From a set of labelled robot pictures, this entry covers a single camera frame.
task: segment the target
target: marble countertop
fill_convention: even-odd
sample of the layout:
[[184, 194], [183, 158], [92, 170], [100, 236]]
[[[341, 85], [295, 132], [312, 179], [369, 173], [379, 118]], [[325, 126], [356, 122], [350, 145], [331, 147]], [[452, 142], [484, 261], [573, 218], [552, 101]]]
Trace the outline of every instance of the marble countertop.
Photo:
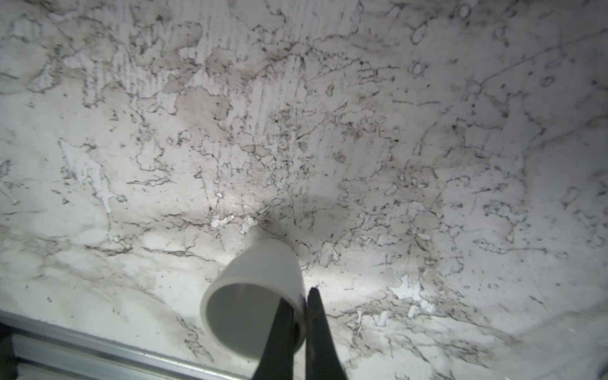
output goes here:
[[250, 375], [199, 303], [274, 237], [350, 379], [456, 380], [607, 298], [606, 2], [2, 6], [2, 310]]

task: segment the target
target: cup rim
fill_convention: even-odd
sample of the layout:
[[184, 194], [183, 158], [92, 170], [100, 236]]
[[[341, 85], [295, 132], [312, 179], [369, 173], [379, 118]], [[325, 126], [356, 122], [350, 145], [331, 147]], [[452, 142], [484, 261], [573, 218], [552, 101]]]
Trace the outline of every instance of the cup rim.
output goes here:
[[232, 277], [232, 278], [227, 278], [227, 279], [217, 278], [205, 290], [205, 294], [203, 295], [202, 300], [201, 300], [199, 314], [201, 316], [202, 324], [203, 324], [205, 330], [207, 331], [207, 334], [209, 336], [211, 336], [212, 339], [218, 345], [220, 345], [221, 347], [229, 350], [231, 353], [239, 355], [242, 358], [256, 359], [256, 360], [260, 359], [260, 358], [256, 358], [256, 357], [252, 357], [252, 356], [248, 356], [246, 354], [240, 353], [238, 351], [235, 351], [233, 348], [227, 346], [215, 334], [215, 332], [213, 331], [213, 329], [211, 329], [211, 326], [209, 325], [209, 322], [207, 321], [206, 312], [207, 312], [207, 304], [209, 303], [209, 299], [218, 290], [220, 290], [221, 288], [225, 288], [226, 286], [230, 286], [230, 285], [254, 285], [254, 286], [259, 286], [261, 288], [264, 288], [264, 289], [266, 289], [268, 291], [273, 292], [274, 294], [278, 295], [279, 297], [281, 297], [282, 299], [284, 299], [285, 301], [287, 301], [287, 303], [294, 310], [294, 322], [297, 323], [298, 326], [300, 327], [300, 329], [299, 329], [299, 337], [298, 337], [298, 340], [297, 340], [297, 342], [295, 343], [295, 346], [294, 346], [294, 354], [300, 349], [300, 347], [304, 343], [304, 338], [306, 336], [306, 323], [305, 323], [306, 300], [304, 298], [302, 298], [299, 301], [298, 300], [294, 300], [289, 295], [287, 295], [287, 293], [283, 292], [280, 289], [277, 289], [272, 284], [266, 283], [264, 281], [259, 281], [259, 279], [252, 279], [252, 278], [249, 278], [249, 277], [236, 277], [236, 278]]

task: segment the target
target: cup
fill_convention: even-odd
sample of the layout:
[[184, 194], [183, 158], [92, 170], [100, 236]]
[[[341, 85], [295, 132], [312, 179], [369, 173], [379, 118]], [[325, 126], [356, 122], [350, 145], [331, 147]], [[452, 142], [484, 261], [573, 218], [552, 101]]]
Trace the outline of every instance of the cup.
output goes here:
[[259, 359], [281, 298], [294, 310], [295, 352], [305, 337], [302, 271], [287, 244], [262, 240], [235, 257], [207, 288], [201, 301], [202, 322], [220, 344]]

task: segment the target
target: marble surface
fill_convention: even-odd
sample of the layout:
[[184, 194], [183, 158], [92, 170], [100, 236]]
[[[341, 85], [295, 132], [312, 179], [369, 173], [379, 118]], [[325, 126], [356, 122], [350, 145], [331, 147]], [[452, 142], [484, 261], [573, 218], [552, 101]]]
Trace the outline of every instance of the marble surface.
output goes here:
[[607, 298], [605, 1], [2, 10], [2, 310], [250, 375], [199, 303], [276, 237], [350, 379], [487, 379]]

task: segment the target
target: white marble table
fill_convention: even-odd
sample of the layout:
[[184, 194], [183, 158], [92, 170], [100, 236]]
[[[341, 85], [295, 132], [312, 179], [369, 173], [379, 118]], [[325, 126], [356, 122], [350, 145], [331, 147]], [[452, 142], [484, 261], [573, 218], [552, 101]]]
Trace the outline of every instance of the white marble table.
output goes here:
[[199, 303], [277, 237], [352, 380], [487, 379], [607, 297], [604, 1], [2, 8], [2, 310], [248, 375]]

